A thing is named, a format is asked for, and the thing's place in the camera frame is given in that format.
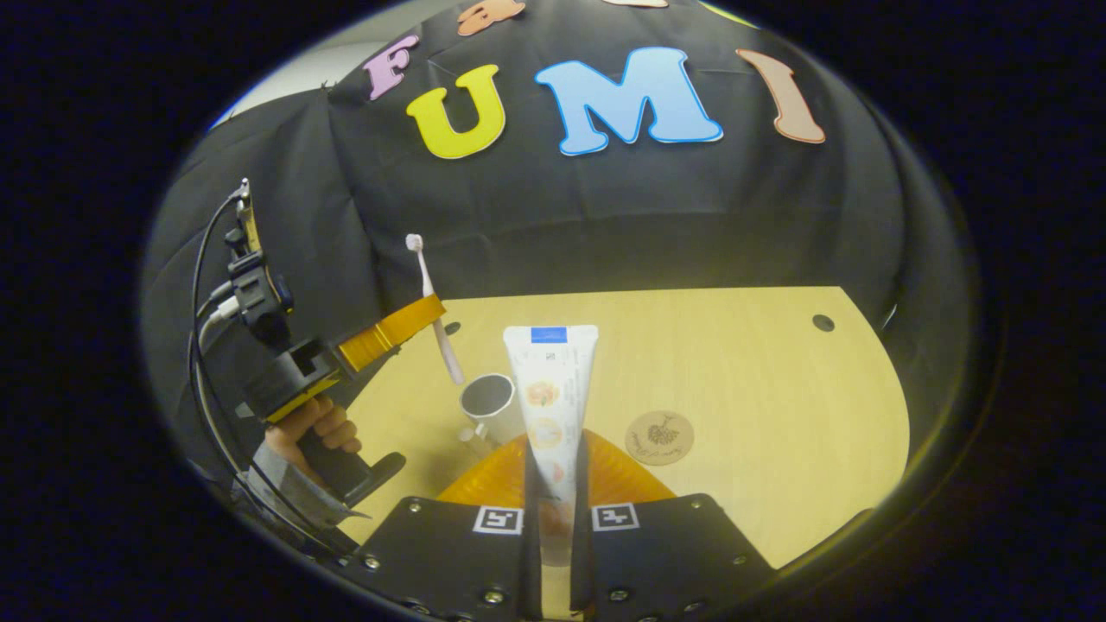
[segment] wooden coaster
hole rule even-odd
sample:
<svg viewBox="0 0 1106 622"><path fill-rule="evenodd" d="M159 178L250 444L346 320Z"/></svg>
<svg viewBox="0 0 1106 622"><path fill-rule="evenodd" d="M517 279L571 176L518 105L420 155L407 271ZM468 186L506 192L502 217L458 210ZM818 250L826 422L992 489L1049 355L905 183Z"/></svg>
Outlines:
<svg viewBox="0 0 1106 622"><path fill-rule="evenodd" d="M626 429L626 452L639 463L670 465L691 450L695 431L682 415L671 411L646 413Z"/></svg>

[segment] white cup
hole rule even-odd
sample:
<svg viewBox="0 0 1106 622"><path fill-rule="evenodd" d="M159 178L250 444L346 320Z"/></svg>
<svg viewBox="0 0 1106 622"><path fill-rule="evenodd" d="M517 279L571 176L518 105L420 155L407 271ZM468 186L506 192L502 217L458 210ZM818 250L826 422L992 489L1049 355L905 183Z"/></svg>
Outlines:
<svg viewBox="0 0 1106 622"><path fill-rule="evenodd" d="M477 436L495 445L510 443L526 433L514 383L503 374L484 374L461 391L461 412L469 417Z"/></svg>

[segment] white toothpaste tube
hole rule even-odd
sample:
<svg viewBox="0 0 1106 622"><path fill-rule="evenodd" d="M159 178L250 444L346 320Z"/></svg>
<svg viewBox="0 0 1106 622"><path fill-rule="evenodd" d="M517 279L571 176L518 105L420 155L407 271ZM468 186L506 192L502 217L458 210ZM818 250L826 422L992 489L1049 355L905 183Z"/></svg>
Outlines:
<svg viewBox="0 0 1106 622"><path fill-rule="evenodd" d="M567 566L572 557L576 452L598 339L599 329L594 325L508 326L503 331L522 418L545 488L539 495L545 566Z"/></svg>

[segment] grey sleeve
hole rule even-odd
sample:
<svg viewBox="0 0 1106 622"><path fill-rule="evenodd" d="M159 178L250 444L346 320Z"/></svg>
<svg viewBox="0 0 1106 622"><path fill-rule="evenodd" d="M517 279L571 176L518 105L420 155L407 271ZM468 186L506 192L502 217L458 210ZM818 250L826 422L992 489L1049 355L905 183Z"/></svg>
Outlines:
<svg viewBox="0 0 1106 622"><path fill-rule="evenodd" d="M267 506L309 531L311 527L316 529L333 528L351 516L366 517L364 514L347 508L331 491L320 488L303 471L272 452L265 443L262 443L257 453L253 454L253 462L289 502L311 522L311 526L303 525L300 517L276 497L253 467L250 467L247 474L250 488L261 497Z"/></svg>

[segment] letter m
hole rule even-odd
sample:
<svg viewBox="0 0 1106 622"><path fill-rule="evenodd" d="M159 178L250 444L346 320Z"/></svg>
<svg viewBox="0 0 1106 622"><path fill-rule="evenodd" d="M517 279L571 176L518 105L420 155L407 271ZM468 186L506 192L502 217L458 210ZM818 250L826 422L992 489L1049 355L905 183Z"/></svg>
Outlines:
<svg viewBox="0 0 1106 622"><path fill-rule="evenodd" d="M595 113L625 143L637 141L646 102L655 121L649 136L661 143L709 143L722 137L722 126L707 117L684 70L687 54L672 48L640 48L626 58L622 84L580 61L567 61L534 75L556 97L564 122L564 155L603 151L607 135L595 129Z"/></svg>

